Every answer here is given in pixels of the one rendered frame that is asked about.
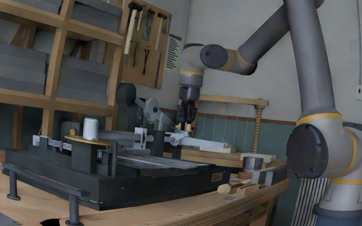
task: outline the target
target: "white ribbed cylinder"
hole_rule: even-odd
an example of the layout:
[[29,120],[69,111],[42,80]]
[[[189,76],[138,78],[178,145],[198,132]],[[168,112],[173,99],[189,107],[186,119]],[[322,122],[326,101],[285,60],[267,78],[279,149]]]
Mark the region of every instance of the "white ribbed cylinder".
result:
[[85,118],[82,137],[86,140],[98,140],[99,121],[97,119]]

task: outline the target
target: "electrical outlet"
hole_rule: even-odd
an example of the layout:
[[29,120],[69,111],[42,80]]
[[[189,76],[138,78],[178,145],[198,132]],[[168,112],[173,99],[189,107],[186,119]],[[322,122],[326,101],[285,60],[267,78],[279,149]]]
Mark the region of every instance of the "electrical outlet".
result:
[[356,100],[362,100],[362,85],[356,85]]

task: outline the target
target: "wooden table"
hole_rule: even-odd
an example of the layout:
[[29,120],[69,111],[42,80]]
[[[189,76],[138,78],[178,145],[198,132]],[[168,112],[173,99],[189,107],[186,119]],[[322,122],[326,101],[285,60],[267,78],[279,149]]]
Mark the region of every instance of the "wooden table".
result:
[[[265,226],[274,198],[288,190],[290,179],[249,195],[217,192],[184,199],[118,210],[96,211],[80,206],[80,222],[86,226]],[[24,226],[59,219],[65,226],[69,203],[38,188],[17,182],[20,201],[6,198],[9,177],[0,170],[0,212]]]

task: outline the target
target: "threaded wooden post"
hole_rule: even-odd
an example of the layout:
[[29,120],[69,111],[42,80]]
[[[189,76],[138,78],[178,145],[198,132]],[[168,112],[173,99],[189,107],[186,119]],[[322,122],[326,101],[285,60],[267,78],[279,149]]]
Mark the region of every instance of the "threaded wooden post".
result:
[[259,132],[260,132],[260,121],[262,120],[262,110],[264,109],[264,106],[256,105],[255,108],[257,108],[257,113],[256,113],[255,135],[253,136],[252,153],[257,152],[257,143],[259,142]]
[[[200,103],[200,100],[195,101],[195,108],[197,108],[197,105],[198,105],[199,103]],[[194,136],[195,136],[196,118],[197,118],[197,114],[196,114],[196,116],[195,116],[194,121],[191,123],[191,126],[194,128],[194,129],[191,131],[191,138],[194,138]]]

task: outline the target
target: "gray storage box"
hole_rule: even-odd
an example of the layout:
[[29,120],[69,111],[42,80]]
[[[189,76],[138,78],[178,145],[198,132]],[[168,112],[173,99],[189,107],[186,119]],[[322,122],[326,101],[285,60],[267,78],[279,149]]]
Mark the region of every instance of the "gray storage box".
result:
[[0,42],[0,88],[44,94],[47,54]]
[[62,0],[12,0],[21,4],[25,4],[34,8],[39,8],[54,14],[59,13]]
[[75,0],[71,18],[117,33],[122,9],[100,0]]
[[63,55],[56,96],[106,105],[109,73],[108,65]]

